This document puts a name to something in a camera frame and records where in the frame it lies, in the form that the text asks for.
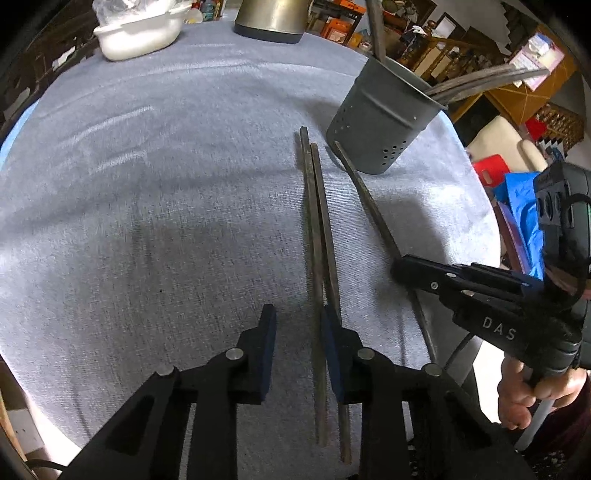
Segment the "chopstick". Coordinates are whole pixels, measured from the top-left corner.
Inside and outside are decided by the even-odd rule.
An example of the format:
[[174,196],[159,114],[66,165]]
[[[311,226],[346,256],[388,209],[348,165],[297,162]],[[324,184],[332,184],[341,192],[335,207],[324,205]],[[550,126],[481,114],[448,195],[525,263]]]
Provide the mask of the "chopstick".
[[441,82],[435,85],[435,87],[428,88],[423,93],[431,97],[436,93],[443,93],[454,87],[458,87],[465,83],[471,82],[472,80],[487,78],[489,76],[496,75],[499,73],[513,72],[514,70],[517,70],[517,67],[515,65],[513,65],[512,63],[504,63],[503,65],[497,65],[495,67],[478,70],[476,72],[468,73],[466,75],[461,75],[459,77],[446,80],[445,82]]
[[311,236],[311,265],[312,265],[312,374],[314,382],[314,420],[316,425],[316,443],[324,447],[328,443],[328,396],[326,378],[326,360],[322,347],[322,332],[320,316],[324,307],[323,295],[323,261],[322,261],[322,231],[314,179],[314,165],[308,129],[300,128],[301,149],[304,154],[304,178],[306,180],[307,205]]
[[[320,318],[323,310],[323,284],[328,302],[335,308],[340,319],[339,279],[337,276],[335,246],[322,166],[318,145],[310,144],[308,130],[300,128],[300,140],[304,153],[304,177],[307,189],[307,205],[312,245],[312,289],[314,304],[312,341],[312,366],[314,377],[314,415],[316,421],[316,441],[320,446],[328,443],[327,426],[327,377],[326,359],[322,348]],[[340,458],[345,464],[352,463],[349,406],[338,404]]]
[[449,89],[443,93],[433,95],[431,98],[439,103],[451,103],[466,99],[477,93],[486,92],[493,88],[502,87],[517,80],[526,80],[533,77],[540,77],[542,75],[549,75],[547,69],[528,70],[519,69],[514,72],[503,73],[494,77],[473,80],[458,87]]
[[[318,152],[318,145],[315,143],[310,144],[310,149],[312,153],[312,164],[314,167],[314,179],[316,181],[316,194],[320,209],[320,227],[323,237],[324,289],[326,291],[328,303],[335,308],[335,312],[339,320],[341,320],[339,278],[336,269],[335,245],[333,243],[332,228],[330,227],[329,206],[326,200],[326,191],[324,189],[320,154]],[[342,403],[338,404],[338,418],[340,459],[346,465],[350,465],[353,459],[351,454],[351,419],[348,405]]]
[[372,36],[374,57],[381,63],[386,60],[386,33],[384,31],[384,14],[379,0],[366,0],[368,8],[369,31]]
[[[375,203],[375,200],[371,196],[365,182],[357,172],[357,169],[353,165],[353,162],[345,152],[345,149],[340,144],[340,142],[334,141],[332,151],[335,152],[336,156],[339,158],[341,163],[343,164],[346,172],[349,174],[353,185],[355,185],[355,189],[357,190],[357,194],[359,195],[359,199],[361,203],[369,210],[369,214],[373,219],[374,223],[378,227],[378,232],[382,237],[383,242],[388,249],[388,252],[394,259],[394,261],[399,260],[402,258],[400,253],[400,249],[390,232],[390,228],[386,224],[386,220],[382,216],[382,213],[378,209],[378,205]],[[431,337],[431,333],[427,328],[427,321],[425,319],[425,313],[423,312],[423,307],[421,302],[418,299],[417,292],[414,291],[412,288],[406,287],[407,297],[413,309],[414,316],[417,320],[418,327],[423,334],[423,338],[425,339],[425,345],[427,347],[427,353],[429,355],[429,360],[432,363],[437,363],[436,351],[435,351],[435,343],[433,342],[433,337]]]

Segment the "wooden stair railing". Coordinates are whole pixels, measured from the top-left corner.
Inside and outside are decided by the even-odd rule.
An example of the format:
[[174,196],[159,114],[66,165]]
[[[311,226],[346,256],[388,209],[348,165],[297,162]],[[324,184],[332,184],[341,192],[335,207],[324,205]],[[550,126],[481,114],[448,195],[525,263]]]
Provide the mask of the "wooden stair railing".
[[439,64],[448,58],[450,59],[449,63],[436,76],[437,83],[480,70],[482,62],[486,63],[485,66],[494,66],[505,63],[506,59],[506,56],[498,50],[495,51],[489,47],[460,40],[427,36],[418,39],[418,45],[408,49],[397,61],[410,70],[416,71],[435,48],[439,50],[437,57],[433,59],[426,70],[420,73],[420,76],[423,80],[428,80]]

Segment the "gray tablecloth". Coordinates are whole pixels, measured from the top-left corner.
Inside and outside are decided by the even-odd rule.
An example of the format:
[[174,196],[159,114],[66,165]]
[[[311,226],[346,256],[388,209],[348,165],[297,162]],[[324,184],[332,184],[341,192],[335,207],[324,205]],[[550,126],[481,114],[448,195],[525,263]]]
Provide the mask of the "gray tablecloth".
[[[158,364],[204,363],[273,303],[271,391],[239,407],[240,478],[353,473],[337,461],[332,400],[329,447],[313,442],[301,125],[320,146],[344,324],[397,363],[427,362],[381,239],[323,138],[364,61],[311,35],[265,43],[216,22],[138,59],[98,54],[49,88],[0,175],[0,353],[68,437],[85,444]],[[403,252],[498,264],[491,206],[443,114],[365,178]],[[463,332],[434,297],[421,301],[445,360]],[[353,422],[357,455],[359,410]]]

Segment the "metal kettle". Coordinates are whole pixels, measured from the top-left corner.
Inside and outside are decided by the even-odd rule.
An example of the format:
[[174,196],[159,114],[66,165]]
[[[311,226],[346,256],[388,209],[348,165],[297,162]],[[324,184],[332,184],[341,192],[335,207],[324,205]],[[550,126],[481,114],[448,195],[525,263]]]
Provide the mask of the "metal kettle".
[[298,43],[306,30],[310,0],[244,0],[234,31],[244,37]]

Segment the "plastic bag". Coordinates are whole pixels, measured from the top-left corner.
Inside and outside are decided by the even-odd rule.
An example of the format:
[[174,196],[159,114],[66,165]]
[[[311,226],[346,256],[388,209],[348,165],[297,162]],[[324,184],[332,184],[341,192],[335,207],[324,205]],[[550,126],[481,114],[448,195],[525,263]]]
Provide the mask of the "plastic bag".
[[162,15],[177,0],[93,0],[92,9],[101,27]]

